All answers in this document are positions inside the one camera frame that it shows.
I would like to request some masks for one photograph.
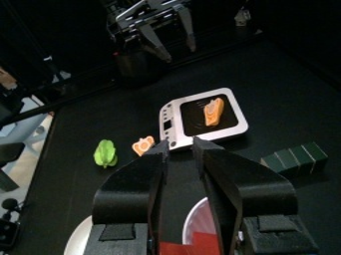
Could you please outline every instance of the white plate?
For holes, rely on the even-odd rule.
[[[216,234],[208,198],[204,198],[193,207],[182,229],[182,244],[191,244],[193,233]]]
[[[70,241],[67,244],[67,248],[64,250],[64,255],[83,255],[86,251],[86,246],[91,234],[93,228],[93,216],[86,218],[83,222],[79,224],[75,229]]]
[[[198,134],[197,136],[201,139],[224,140],[226,138],[233,138],[248,131],[249,124],[242,114],[233,91],[229,88],[220,88],[217,90],[175,99],[162,107],[159,112],[161,140],[169,140],[170,150],[178,150],[193,145],[193,135],[186,135],[185,133],[181,106],[190,102],[195,102],[197,100],[202,100],[210,97],[218,97],[220,95],[226,96],[226,100],[230,104],[232,110],[237,118],[236,126],[224,129],[210,129],[205,133]]]

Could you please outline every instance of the orange food item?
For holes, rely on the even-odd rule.
[[[205,124],[208,126],[218,125],[222,111],[224,111],[224,100],[221,98],[217,98],[216,100],[212,100],[210,103],[204,108]]]
[[[151,148],[155,144],[155,139],[153,136],[147,136],[146,138],[141,138],[138,142],[134,143],[133,149],[135,153],[142,156],[145,152]]]

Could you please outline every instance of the black table surface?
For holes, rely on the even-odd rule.
[[[94,195],[109,176],[138,155],[133,143],[159,141],[159,110],[174,99],[230,88],[249,123],[241,137],[220,142],[260,161],[277,150],[316,141],[329,155],[323,173],[294,179],[300,216],[323,255],[341,250],[341,96],[266,39],[171,70],[138,89],[118,87],[58,112],[46,140],[10,254],[60,255],[91,215]],[[102,169],[94,152],[102,139],[117,145],[119,163]],[[163,205],[163,241],[181,243],[182,225],[205,197],[190,150],[170,154]]]

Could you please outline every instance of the green object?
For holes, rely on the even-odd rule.
[[[313,170],[315,160],[305,151],[304,147],[302,146],[292,147],[289,151],[292,152],[300,165],[298,175],[305,176],[310,174]]]
[[[282,163],[274,154],[265,156],[261,159],[261,164],[265,165],[268,168],[270,168],[277,173],[281,173],[285,170]]]
[[[293,154],[290,153],[288,149],[277,151],[274,154],[278,157],[282,163],[282,166],[285,168],[282,175],[286,178],[293,178],[297,175],[298,168],[300,168],[298,162],[296,161]]]
[[[323,171],[328,160],[327,153],[324,152],[324,150],[320,148],[315,141],[302,144],[302,147],[315,160],[312,172]]]
[[[103,168],[118,163],[117,148],[109,139],[103,139],[94,153],[95,163]]]

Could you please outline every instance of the plastic toy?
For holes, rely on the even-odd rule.
[[[153,136],[147,136],[146,138],[141,138],[141,140],[138,142],[135,142],[134,145],[133,145],[135,153],[139,156],[142,156],[154,144],[155,144],[155,139],[154,139]]]
[[[315,141],[282,149],[261,159],[261,164],[288,179],[323,171],[328,155]]]
[[[103,168],[118,163],[117,148],[109,139],[103,139],[94,153],[95,163]]]
[[[217,98],[204,108],[205,124],[208,126],[217,126],[220,122],[220,116],[224,111],[224,100]]]

